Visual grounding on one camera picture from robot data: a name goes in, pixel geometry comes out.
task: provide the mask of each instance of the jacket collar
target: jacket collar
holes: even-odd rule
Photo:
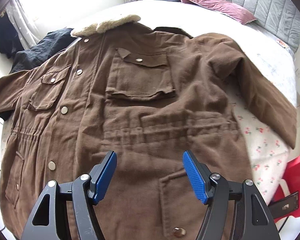
[[[138,22],[141,18],[135,14],[117,15],[116,17],[103,17],[98,22],[84,25],[81,28],[74,28],[71,32],[73,37],[87,37],[95,33],[105,33],[107,30],[113,29],[128,22]]]

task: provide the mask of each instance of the jacket's left sleeve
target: jacket's left sleeve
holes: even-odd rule
[[[297,134],[296,108],[261,74],[234,40],[217,33],[208,33],[201,38],[204,45],[209,45],[210,52],[206,61],[215,75],[224,80],[235,73],[248,109],[294,148]]]
[[[15,109],[24,86],[36,70],[19,71],[0,78],[0,112]]]

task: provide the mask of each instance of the blue gripper pad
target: blue gripper pad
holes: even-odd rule
[[[205,204],[208,200],[208,196],[205,188],[205,182],[202,179],[196,166],[194,165],[194,162],[192,161],[188,152],[183,153],[182,161],[195,196],[197,197],[197,199],[201,200],[203,204]]]
[[[102,171],[100,179],[96,182],[96,194],[92,198],[95,204],[97,204],[100,200],[103,200],[105,197],[116,167],[117,155],[115,152],[113,152],[104,170]]]

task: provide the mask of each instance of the gray headboard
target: gray headboard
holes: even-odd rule
[[[300,12],[291,0],[227,0],[246,8],[258,19],[256,23],[271,32],[293,51],[300,43]]]

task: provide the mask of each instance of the red plastic object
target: red plastic object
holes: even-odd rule
[[[299,208],[286,216],[300,217],[300,156],[288,162],[287,168],[282,177],[287,182],[290,193],[299,192]],[[274,194],[274,201],[284,198],[283,191],[279,186]]]

